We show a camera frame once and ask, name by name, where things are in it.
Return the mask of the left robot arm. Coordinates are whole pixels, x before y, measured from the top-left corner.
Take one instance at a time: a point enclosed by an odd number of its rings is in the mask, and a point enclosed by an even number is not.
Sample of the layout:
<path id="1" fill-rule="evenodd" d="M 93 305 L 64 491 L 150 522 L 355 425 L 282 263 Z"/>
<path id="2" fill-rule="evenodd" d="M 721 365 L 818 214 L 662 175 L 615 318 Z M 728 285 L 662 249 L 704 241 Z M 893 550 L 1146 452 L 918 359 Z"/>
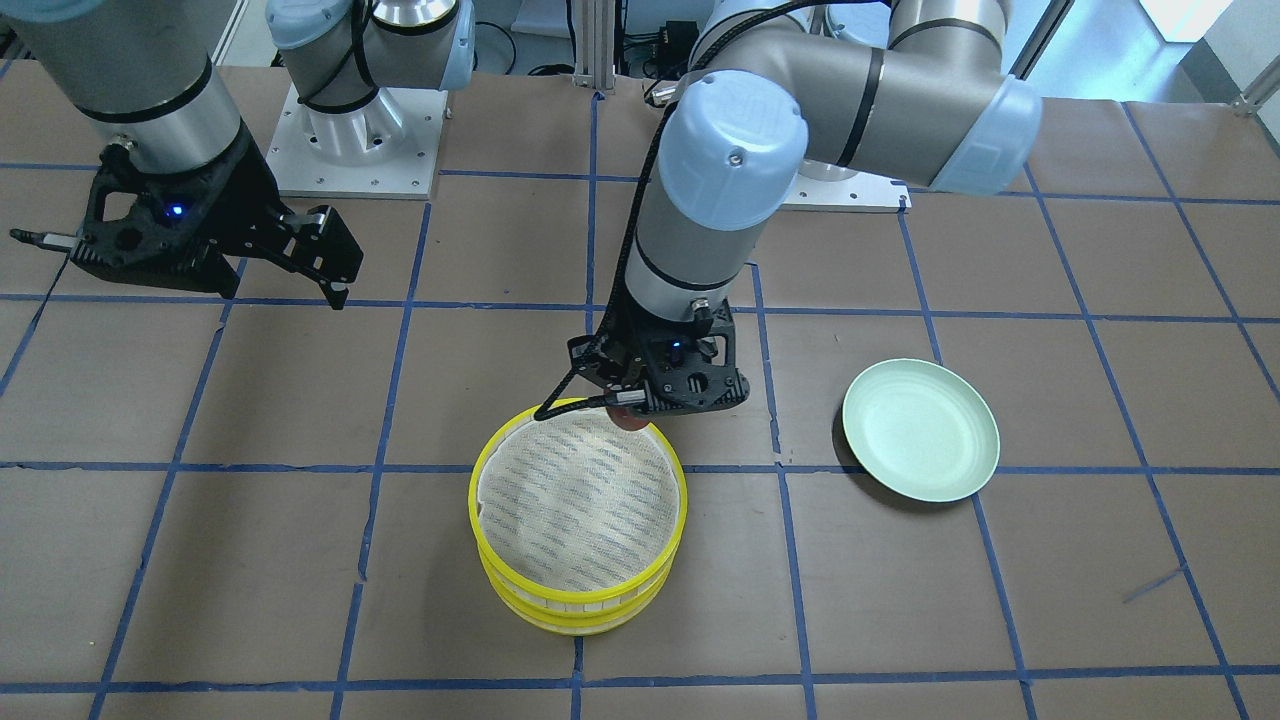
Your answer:
<path id="1" fill-rule="evenodd" d="M 804 161 L 947 193 L 992 195 L 1020 172 L 1043 101 L 1002 69 L 1010 1 L 891 1 L 882 47 L 806 29 L 804 1 L 722 1 L 646 151 L 598 328 L 568 379 L 640 420 L 719 411 L 737 369 L 730 291 Z"/>

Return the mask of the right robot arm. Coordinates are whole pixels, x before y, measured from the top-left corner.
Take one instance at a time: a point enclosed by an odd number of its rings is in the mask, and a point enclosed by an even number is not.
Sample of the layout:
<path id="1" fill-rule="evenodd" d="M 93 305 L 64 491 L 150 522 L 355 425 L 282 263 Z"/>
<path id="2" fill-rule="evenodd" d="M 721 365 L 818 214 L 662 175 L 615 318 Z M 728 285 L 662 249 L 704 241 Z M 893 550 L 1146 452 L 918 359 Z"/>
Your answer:
<path id="1" fill-rule="evenodd" d="M 396 91 L 456 91 L 474 72 L 471 1 L 270 1 L 298 138 L 329 179 L 417 160 Z M 308 278 L 340 310 L 364 251 L 339 211 L 294 211 L 174 1 L 5 1 L 15 31 L 104 138 L 72 234 L 12 229 L 101 281 L 233 299 L 230 259 Z"/>

